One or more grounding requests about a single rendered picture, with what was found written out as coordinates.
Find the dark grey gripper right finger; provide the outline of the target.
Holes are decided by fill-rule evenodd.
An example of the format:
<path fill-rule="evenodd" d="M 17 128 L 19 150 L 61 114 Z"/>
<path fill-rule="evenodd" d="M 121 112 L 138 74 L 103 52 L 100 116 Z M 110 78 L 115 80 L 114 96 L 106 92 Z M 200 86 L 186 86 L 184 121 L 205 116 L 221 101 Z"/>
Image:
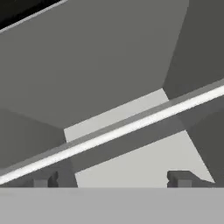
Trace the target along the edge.
<path fill-rule="evenodd" d="M 215 183 L 204 180 L 191 171 L 168 171 L 168 187 L 215 187 Z"/>

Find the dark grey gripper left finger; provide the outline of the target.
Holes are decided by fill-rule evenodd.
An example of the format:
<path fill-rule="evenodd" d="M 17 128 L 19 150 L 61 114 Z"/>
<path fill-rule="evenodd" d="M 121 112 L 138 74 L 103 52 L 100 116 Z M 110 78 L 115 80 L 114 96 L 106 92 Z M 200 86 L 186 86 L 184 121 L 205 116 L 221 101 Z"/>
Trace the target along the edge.
<path fill-rule="evenodd" d="M 17 178 L 8 183 L 8 187 L 58 187 L 59 174 L 56 171 L 50 173 L 38 173 L 30 177 Z"/>

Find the grey fridge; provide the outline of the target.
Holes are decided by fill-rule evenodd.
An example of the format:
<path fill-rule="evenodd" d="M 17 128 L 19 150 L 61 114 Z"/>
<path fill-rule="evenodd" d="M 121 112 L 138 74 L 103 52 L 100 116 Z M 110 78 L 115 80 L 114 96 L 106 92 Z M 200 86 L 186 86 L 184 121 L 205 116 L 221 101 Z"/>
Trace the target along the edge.
<path fill-rule="evenodd" d="M 224 0 L 0 0 L 0 171 L 223 78 Z M 224 95 L 23 177 L 168 187 L 168 171 L 224 187 Z"/>

